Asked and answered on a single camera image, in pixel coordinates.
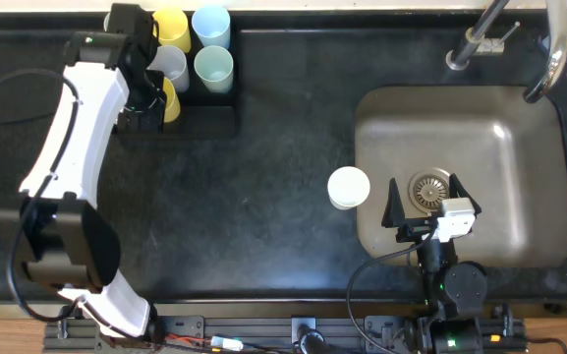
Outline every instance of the white backsplash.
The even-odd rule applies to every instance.
[[[166,6],[194,10],[203,4],[221,4],[230,10],[279,11],[483,9],[491,0],[0,0],[0,12],[108,11],[113,2],[139,3],[148,10]],[[511,0],[506,8],[542,9],[544,3],[544,0]]]

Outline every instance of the wooden floor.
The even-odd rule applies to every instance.
[[[567,319],[527,319],[529,337],[556,337],[567,344]],[[31,320],[0,320],[0,353],[38,354],[42,349],[44,324]],[[560,354],[556,344],[531,345],[530,353]]]

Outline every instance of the black countertop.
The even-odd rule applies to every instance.
[[[20,68],[62,70],[72,30],[99,30],[102,18],[0,15],[0,76]],[[384,86],[526,86],[544,68],[534,39],[545,32],[545,15],[519,13],[497,23],[506,29],[515,20],[523,24],[502,56],[450,71],[445,53],[477,18],[235,14],[237,137],[113,137],[106,152],[99,212],[120,235],[121,271],[135,290],[167,302],[342,299],[349,276],[369,255],[357,237],[355,211],[331,205],[326,181],[336,168],[355,164],[354,111],[361,98]],[[58,95],[48,81],[19,81],[1,98],[0,115],[49,111]],[[567,70],[550,98],[567,149]],[[0,205],[16,195],[48,128],[48,120],[0,127]],[[11,298],[4,271],[8,242],[0,237],[0,301]],[[488,274],[490,300],[567,299],[567,262],[489,268]],[[356,288],[364,298],[423,299],[414,267],[376,266]],[[30,300],[54,299],[32,284],[23,290]]]

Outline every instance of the sink drain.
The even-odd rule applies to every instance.
[[[410,180],[410,200],[422,212],[436,211],[449,197],[449,174],[440,168],[430,168]]]

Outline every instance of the sink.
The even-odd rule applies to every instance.
[[[524,89],[379,88],[362,99],[356,166],[370,179],[370,195],[358,207],[358,235],[372,256],[410,246],[381,227],[390,178],[406,216],[421,217],[448,197],[447,177],[455,173],[482,207],[473,233],[455,240],[460,261],[537,267],[567,259],[567,165],[558,113],[547,99],[526,103]]]

